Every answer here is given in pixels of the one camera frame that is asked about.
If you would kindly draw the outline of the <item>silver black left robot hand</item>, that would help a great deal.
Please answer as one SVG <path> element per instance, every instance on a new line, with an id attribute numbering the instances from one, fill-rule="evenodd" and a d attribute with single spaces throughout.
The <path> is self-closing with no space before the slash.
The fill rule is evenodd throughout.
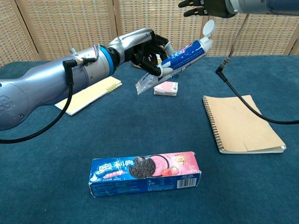
<path id="1" fill-rule="evenodd" d="M 154 76 L 161 76 L 163 69 L 158 66 L 157 55 L 162 60 L 171 53 L 166 49 L 170 41 L 150 28 L 127 33 L 114 38 L 108 45 L 107 51 L 112 61 L 112 73 L 125 62 L 131 61 Z"/>

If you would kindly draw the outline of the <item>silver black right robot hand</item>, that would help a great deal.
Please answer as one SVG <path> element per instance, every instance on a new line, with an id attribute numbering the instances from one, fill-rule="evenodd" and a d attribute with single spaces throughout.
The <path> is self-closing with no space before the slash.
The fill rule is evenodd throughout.
<path id="1" fill-rule="evenodd" d="M 232 18 L 235 16 L 235 14 L 229 12 L 225 0 L 184 0 L 178 4 L 178 7 L 193 7 L 184 12 L 184 17 L 214 16 Z"/>

